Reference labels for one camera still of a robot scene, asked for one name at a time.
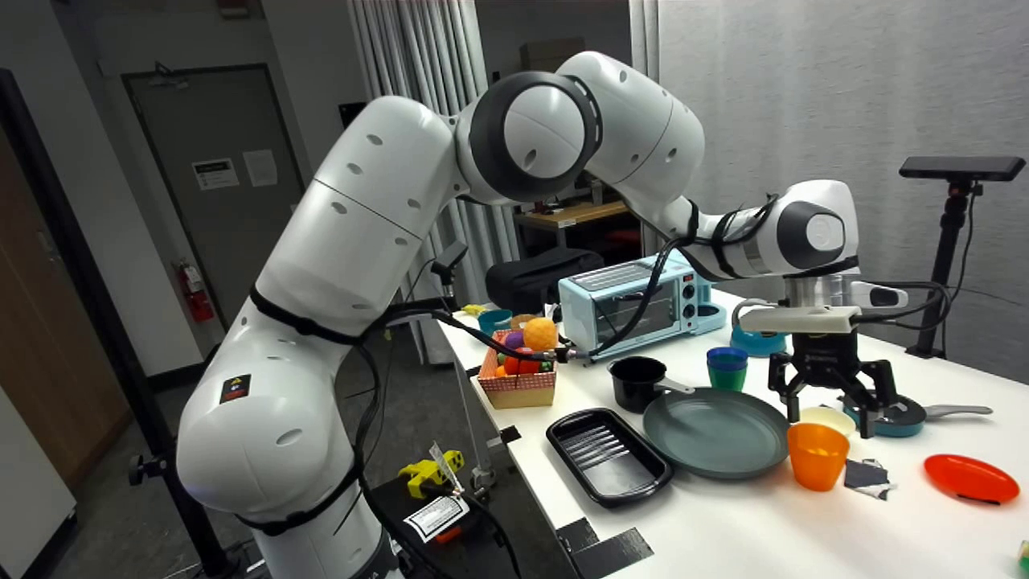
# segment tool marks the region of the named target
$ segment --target tripod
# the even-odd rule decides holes
[[[966,227],[966,210],[970,197],[982,197],[982,180],[1013,180],[1024,166],[1024,158],[907,158],[900,176],[909,180],[944,180],[947,197],[938,217],[938,247],[933,264],[933,282],[947,285],[957,232]],[[947,299],[937,299],[922,313],[919,336],[907,352],[916,358],[944,358],[937,346],[937,328],[947,314]]]

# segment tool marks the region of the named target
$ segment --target door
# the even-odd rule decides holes
[[[158,70],[124,85],[225,323],[301,197],[269,74]]]
[[[114,373],[3,129],[0,387],[69,490],[129,422]]]

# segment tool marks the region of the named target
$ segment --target sign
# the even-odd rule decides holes
[[[269,146],[245,151],[251,185],[276,185],[281,166]]]
[[[230,158],[194,159],[197,190],[230,190],[237,172]]]

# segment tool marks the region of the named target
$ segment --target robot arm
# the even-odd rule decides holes
[[[459,117],[459,166],[474,194],[541,198],[584,166],[678,241],[704,276],[791,280],[791,304],[749,313],[752,332],[845,334],[858,309],[838,301],[869,301],[845,293],[851,282],[838,285],[858,264],[849,185],[807,180],[764,206],[704,215],[685,197],[702,154],[696,116],[599,51],[568,56],[555,74],[504,77]]]
[[[333,373],[386,313],[453,194],[543,198],[577,170],[606,180],[707,276],[794,276],[855,261],[849,190],[791,185],[732,215],[685,198],[702,121],[673,92],[584,51],[555,74],[515,74],[455,121],[374,98],[328,151],[251,299],[179,419],[178,473],[206,509],[255,526],[272,576],[362,576],[386,535],[356,478]]]

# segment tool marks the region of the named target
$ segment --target black plate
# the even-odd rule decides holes
[[[674,467],[704,478],[743,483],[776,470],[789,419],[747,393],[668,393],[645,406],[642,435]]]
[[[545,437],[581,490],[606,509],[649,497],[673,478],[673,467],[606,407],[565,413]]]

